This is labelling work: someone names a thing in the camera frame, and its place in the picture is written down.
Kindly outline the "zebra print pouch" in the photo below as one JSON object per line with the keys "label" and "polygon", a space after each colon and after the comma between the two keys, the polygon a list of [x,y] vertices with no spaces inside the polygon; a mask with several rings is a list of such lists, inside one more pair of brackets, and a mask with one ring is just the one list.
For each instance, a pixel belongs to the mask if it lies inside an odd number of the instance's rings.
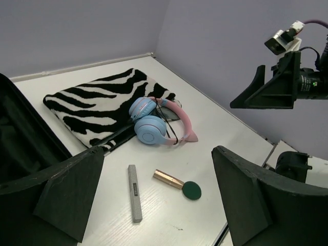
{"label": "zebra print pouch", "polygon": [[43,103],[84,146],[111,153],[136,135],[129,108],[148,96],[181,104],[175,93],[135,68],[46,95]]}

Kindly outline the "blue pink cat-ear headphones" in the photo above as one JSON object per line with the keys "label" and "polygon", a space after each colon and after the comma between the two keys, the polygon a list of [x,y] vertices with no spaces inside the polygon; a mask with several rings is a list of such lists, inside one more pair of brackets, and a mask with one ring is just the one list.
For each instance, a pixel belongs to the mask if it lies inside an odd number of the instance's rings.
{"label": "blue pink cat-ear headphones", "polygon": [[[167,133],[165,120],[153,116],[151,113],[161,107],[170,109],[182,121],[184,135],[182,138],[170,138]],[[177,145],[183,141],[198,142],[198,137],[192,130],[192,124],[184,110],[176,103],[155,97],[140,97],[129,108],[129,115],[134,122],[134,131],[137,138],[147,145]]]}

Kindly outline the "dark green round puff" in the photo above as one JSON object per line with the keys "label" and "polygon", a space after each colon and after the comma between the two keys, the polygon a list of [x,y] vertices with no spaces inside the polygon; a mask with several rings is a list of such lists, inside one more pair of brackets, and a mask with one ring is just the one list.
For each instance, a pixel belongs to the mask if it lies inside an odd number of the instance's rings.
{"label": "dark green round puff", "polygon": [[190,200],[198,200],[202,195],[200,186],[193,181],[187,181],[183,184],[182,193]]}

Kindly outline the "black hard-shell suitcase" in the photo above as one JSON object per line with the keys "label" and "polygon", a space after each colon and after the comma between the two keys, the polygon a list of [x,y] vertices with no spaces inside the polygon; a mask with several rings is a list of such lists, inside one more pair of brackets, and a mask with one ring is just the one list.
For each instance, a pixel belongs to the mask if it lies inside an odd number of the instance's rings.
{"label": "black hard-shell suitcase", "polygon": [[22,92],[1,75],[1,183],[71,158]]}

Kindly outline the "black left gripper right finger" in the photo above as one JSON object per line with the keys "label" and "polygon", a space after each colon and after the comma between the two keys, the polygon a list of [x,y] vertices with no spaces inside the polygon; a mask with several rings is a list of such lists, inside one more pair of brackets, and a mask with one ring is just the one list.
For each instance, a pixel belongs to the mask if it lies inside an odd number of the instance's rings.
{"label": "black left gripper right finger", "polygon": [[233,245],[327,245],[327,189],[284,177],[223,146],[214,170]]}

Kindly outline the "silver glitter tube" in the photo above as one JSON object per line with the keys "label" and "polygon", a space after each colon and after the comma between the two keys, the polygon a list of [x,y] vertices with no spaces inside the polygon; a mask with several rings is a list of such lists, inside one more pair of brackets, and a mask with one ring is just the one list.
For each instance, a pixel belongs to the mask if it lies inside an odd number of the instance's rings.
{"label": "silver glitter tube", "polygon": [[142,221],[142,210],[140,202],[140,193],[138,187],[138,179],[135,165],[128,166],[128,178],[130,188],[130,201],[131,201],[131,212],[132,221],[134,223],[140,223]]}

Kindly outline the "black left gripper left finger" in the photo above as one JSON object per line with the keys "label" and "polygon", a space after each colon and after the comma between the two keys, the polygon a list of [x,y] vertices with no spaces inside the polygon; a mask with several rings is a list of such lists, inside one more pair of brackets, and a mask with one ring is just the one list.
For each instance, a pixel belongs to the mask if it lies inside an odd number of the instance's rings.
{"label": "black left gripper left finger", "polygon": [[1,184],[1,245],[82,242],[104,163],[101,147]]}

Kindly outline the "gold lipstick tube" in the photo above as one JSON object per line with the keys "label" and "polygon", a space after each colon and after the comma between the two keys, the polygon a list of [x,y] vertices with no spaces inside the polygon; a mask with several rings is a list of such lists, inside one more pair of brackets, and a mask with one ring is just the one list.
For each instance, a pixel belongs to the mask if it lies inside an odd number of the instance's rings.
{"label": "gold lipstick tube", "polygon": [[184,185],[184,182],[181,181],[180,179],[177,179],[172,175],[169,175],[158,169],[155,170],[153,177],[179,190],[181,190]]}

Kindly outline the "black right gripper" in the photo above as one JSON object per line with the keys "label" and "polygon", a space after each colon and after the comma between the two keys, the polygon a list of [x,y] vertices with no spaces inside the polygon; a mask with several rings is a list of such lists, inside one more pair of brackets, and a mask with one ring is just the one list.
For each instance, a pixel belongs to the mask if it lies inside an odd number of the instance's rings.
{"label": "black right gripper", "polygon": [[327,73],[300,69],[301,52],[281,58],[267,82],[265,66],[257,68],[251,84],[232,102],[232,109],[292,109],[297,99],[327,100]]}

